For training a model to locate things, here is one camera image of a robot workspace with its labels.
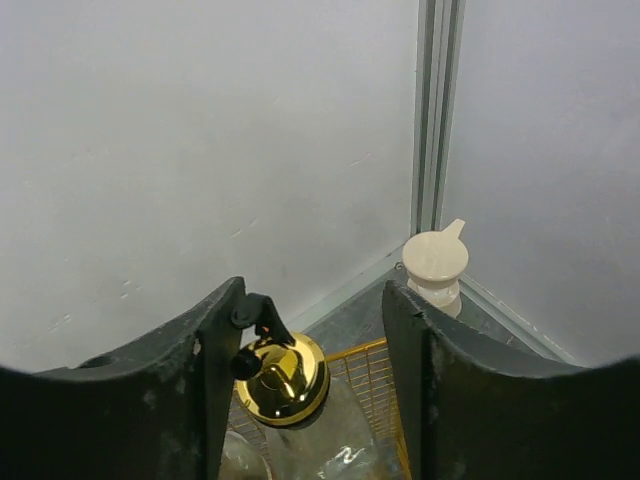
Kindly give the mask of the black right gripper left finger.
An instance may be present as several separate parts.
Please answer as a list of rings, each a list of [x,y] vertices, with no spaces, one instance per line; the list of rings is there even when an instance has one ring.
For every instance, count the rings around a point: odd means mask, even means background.
[[[1,371],[5,479],[214,479],[245,295],[239,277],[75,368]]]

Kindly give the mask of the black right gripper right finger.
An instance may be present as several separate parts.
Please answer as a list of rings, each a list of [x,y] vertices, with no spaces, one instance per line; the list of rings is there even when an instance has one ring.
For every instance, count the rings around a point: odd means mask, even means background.
[[[388,282],[382,319],[415,479],[635,479],[639,360],[528,354]]]

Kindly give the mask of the glass oil bottle gold spout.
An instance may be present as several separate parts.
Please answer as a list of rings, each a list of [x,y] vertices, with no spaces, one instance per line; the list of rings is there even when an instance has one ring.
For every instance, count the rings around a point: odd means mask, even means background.
[[[225,433],[218,478],[221,480],[272,480],[269,465],[258,449],[240,434]]]

